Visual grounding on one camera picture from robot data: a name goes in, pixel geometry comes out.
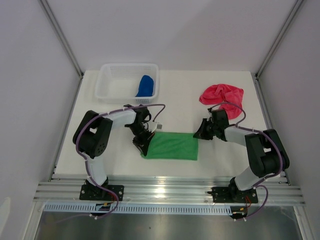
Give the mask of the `green towel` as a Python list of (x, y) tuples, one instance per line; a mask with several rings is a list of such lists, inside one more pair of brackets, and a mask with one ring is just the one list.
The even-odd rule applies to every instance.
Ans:
[(193, 133), (156, 132), (151, 139), (146, 155), (148, 160), (186, 160), (197, 161), (199, 143)]

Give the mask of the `blue towel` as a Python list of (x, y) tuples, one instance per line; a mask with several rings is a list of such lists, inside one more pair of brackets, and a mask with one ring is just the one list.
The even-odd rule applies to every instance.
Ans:
[(154, 91), (154, 80), (149, 75), (143, 75), (138, 86), (136, 98), (152, 97)]

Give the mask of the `white plastic basket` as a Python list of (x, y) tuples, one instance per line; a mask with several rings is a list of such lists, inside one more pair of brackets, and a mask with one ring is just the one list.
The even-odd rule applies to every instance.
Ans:
[[(143, 75), (154, 80), (151, 97), (136, 97)], [(150, 104), (157, 98), (159, 86), (160, 73), (156, 64), (107, 63), (98, 72), (94, 96), (108, 104)]]

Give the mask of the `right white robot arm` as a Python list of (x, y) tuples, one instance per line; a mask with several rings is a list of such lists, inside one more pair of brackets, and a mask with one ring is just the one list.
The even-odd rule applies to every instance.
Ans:
[(230, 180), (228, 196), (232, 201), (241, 201), (248, 190), (290, 166), (288, 154), (275, 129), (261, 131), (230, 124), (224, 109), (210, 107), (208, 112), (210, 117), (202, 119), (194, 138), (206, 141), (217, 138), (246, 148), (249, 167)]

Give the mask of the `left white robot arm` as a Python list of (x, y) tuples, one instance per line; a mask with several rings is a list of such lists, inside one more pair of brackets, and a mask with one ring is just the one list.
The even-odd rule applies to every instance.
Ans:
[(90, 192), (97, 200), (105, 199), (109, 193), (109, 188), (104, 184), (107, 174), (101, 155), (107, 149), (112, 130), (120, 127), (129, 128), (134, 135), (133, 145), (145, 157), (155, 136), (154, 130), (145, 127), (151, 118), (148, 107), (144, 105), (125, 105), (121, 109), (106, 113), (93, 110), (85, 113), (72, 142), (75, 144), (76, 152), (84, 158), (87, 180), (93, 185)]

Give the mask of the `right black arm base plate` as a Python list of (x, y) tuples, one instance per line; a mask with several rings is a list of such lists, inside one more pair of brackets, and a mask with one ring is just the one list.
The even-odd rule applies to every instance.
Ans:
[(230, 187), (216, 186), (212, 187), (211, 190), (206, 193), (212, 196), (214, 203), (258, 203), (257, 191), (253, 188), (240, 191), (231, 189)]

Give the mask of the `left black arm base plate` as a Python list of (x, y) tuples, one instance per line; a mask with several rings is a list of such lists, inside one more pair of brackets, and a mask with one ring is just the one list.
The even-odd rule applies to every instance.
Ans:
[[(123, 200), (125, 190), (124, 185), (107, 185), (106, 188), (114, 192), (120, 202)], [(82, 201), (116, 201), (116, 197), (112, 196), (110, 192), (102, 190), (90, 183), (81, 186), (79, 199)]]

